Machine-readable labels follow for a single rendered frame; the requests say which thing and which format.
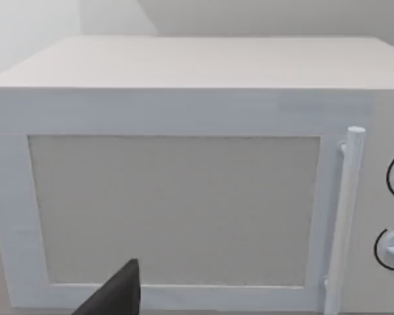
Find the pale microwave door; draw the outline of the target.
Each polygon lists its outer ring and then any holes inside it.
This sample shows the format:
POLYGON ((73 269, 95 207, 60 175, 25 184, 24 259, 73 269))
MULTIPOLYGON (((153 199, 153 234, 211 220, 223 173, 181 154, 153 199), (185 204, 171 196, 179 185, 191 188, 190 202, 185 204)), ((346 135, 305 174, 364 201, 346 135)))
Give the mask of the pale microwave door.
POLYGON ((145 310, 321 308, 339 144, 372 93, 0 87, 15 308, 75 308, 130 257, 145 310))

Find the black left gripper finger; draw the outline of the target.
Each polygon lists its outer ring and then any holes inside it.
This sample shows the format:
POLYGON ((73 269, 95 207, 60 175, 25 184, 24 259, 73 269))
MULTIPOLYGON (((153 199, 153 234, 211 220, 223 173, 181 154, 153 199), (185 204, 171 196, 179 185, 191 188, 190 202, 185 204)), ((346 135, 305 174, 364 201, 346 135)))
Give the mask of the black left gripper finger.
POLYGON ((131 259, 71 315, 140 315, 140 309, 139 260, 131 259))

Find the pale microwave oven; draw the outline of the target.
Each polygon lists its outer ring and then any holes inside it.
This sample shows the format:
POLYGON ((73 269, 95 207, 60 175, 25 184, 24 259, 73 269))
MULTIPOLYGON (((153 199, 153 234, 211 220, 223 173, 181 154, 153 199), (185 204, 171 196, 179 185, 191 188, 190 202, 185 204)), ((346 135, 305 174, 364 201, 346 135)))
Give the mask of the pale microwave oven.
MULTIPOLYGON (((0 74, 0 87, 347 89, 372 93, 340 314, 394 314, 394 272, 373 245, 394 230, 385 174, 394 158, 394 47, 372 38, 71 37, 0 74)), ((330 264, 341 182, 330 215, 330 264)))

